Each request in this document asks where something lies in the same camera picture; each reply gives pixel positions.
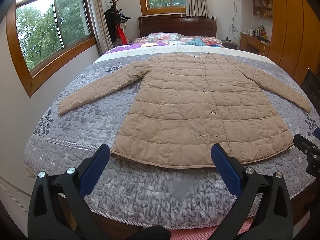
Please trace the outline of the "pink towel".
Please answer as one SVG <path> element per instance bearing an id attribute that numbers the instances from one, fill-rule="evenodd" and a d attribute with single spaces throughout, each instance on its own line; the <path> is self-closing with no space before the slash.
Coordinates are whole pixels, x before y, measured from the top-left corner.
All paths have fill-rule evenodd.
<path id="1" fill-rule="evenodd" d="M 302 228 L 307 224 L 309 219 L 310 214 L 308 213 L 293 227 L 293 236 L 296 236 L 302 230 Z M 202 240 L 208 239 L 216 229 L 217 226 L 211 226 L 199 229 L 170 230 L 170 233 L 171 239 Z"/>

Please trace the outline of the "wall shelf with items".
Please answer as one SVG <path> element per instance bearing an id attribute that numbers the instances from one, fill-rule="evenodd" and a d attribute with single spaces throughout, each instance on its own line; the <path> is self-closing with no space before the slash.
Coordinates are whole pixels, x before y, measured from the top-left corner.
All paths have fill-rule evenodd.
<path id="1" fill-rule="evenodd" d="M 253 15 L 273 19 L 273 0 L 253 0 Z"/>

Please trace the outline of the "beige quilted down coat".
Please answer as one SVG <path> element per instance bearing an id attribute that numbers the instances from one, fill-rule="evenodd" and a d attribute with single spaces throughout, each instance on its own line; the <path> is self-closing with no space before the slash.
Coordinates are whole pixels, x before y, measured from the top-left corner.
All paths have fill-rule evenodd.
<path id="1" fill-rule="evenodd" d="M 311 111 L 308 100 L 272 75 L 232 57 L 155 55 L 132 62 L 65 97 L 65 114 L 135 81 L 140 88 L 111 154 L 163 168 L 212 167 L 219 144 L 243 164 L 287 150 L 293 136 L 268 90 Z"/>

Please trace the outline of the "beige side curtain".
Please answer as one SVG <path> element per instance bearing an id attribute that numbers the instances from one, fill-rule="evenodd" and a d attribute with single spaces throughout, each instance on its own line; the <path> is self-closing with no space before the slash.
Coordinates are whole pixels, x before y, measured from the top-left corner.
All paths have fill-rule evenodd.
<path id="1" fill-rule="evenodd" d="M 108 32 L 102 2 L 101 0 L 88 0 L 88 5 L 99 53 L 103 55 L 113 48 L 113 44 Z"/>

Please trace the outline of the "coat stand with clothes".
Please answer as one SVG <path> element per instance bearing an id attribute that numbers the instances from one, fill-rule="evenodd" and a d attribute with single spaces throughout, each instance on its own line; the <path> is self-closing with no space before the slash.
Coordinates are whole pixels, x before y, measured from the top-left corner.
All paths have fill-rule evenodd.
<path id="1" fill-rule="evenodd" d="M 128 45 L 128 39 L 123 31 L 126 22 L 131 19 L 122 13 L 122 9 L 117 9 L 117 2 L 120 0 L 110 0 L 110 7 L 104 12 L 108 33 L 115 46 Z"/>

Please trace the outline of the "orange wooden wardrobe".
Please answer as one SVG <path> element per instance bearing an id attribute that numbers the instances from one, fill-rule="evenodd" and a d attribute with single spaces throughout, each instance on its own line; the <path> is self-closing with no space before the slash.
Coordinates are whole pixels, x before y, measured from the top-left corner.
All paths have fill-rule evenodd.
<path id="1" fill-rule="evenodd" d="M 319 70 L 319 19 L 307 0 L 273 0 L 268 58 L 298 84 Z"/>

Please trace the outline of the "dark chair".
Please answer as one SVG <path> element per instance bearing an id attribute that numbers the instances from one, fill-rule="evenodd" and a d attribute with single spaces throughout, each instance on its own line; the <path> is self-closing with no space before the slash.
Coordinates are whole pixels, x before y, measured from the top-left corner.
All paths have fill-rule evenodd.
<path id="1" fill-rule="evenodd" d="M 320 87 L 319 78 L 308 69 L 306 76 L 301 84 L 301 88 L 314 105 L 317 112 L 320 107 Z"/>

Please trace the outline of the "large side window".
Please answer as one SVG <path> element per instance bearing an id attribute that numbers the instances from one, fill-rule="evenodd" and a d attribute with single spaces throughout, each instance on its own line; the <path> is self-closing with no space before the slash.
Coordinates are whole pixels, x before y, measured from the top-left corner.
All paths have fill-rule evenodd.
<path id="1" fill-rule="evenodd" d="M 96 44 L 88 0 L 13 0 L 5 23 L 11 59 L 28 96 Z"/>

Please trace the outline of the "dark wooden headboard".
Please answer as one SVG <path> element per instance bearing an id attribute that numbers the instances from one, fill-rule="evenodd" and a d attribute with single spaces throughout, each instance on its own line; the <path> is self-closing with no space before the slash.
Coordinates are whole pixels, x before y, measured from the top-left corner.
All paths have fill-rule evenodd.
<path id="1" fill-rule="evenodd" d="M 186 17 L 184 14 L 155 15 L 138 18 L 140 36 L 151 33 L 178 33 L 184 36 L 216 37 L 216 20 Z"/>

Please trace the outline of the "teal garment on bed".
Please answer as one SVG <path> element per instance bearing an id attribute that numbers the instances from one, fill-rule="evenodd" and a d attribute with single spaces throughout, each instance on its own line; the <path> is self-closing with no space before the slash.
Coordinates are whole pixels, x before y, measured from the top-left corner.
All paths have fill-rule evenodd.
<path id="1" fill-rule="evenodd" d="M 191 45 L 191 46 L 206 46 L 206 44 L 200 39 L 200 38 L 195 38 L 191 41 L 188 41 L 185 43 L 185 45 Z"/>

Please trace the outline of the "wooden desk with clutter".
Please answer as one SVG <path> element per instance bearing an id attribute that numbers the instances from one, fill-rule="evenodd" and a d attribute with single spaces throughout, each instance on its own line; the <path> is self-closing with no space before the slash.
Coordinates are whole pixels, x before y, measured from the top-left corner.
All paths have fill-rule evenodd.
<path id="1" fill-rule="evenodd" d="M 249 33 L 241 32 L 239 49 L 254 54 L 268 56 L 270 42 L 260 36 L 250 36 Z"/>

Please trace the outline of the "grey floral quilted bedspread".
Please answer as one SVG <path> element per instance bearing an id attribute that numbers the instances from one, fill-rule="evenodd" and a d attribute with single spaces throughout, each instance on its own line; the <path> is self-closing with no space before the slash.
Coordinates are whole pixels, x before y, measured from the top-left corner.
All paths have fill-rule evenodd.
<path id="1" fill-rule="evenodd" d="M 106 53 L 72 81 L 60 98 L 130 62 L 176 52 L 232 56 L 300 92 L 299 85 L 264 56 L 226 48 L 169 45 Z M 62 116 L 57 112 L 58 101 L 54 101 L 26 144 L 24 166 L 29 174 L 61 174 L 68 167 L 79 166 L 101 144 L 112 145 L 139 86 L 136 82 Z M 170 170 L 111 158 L 86 202 L 93 212 L 122 223 L 189 229 L 220 224 L 235 199 L 214 168 Z"/>

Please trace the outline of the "floral pillow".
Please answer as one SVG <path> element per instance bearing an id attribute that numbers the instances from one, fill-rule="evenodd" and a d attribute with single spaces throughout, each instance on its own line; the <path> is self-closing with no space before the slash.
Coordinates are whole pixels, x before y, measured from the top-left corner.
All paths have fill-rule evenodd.
<path id="1" fill-rule="evenodd" d="M 149 35 L 137 38 L 133 43 L 163 42 L 166 44 L 182 44 L 186 37 L 177 33 L 150 33 Z"/>

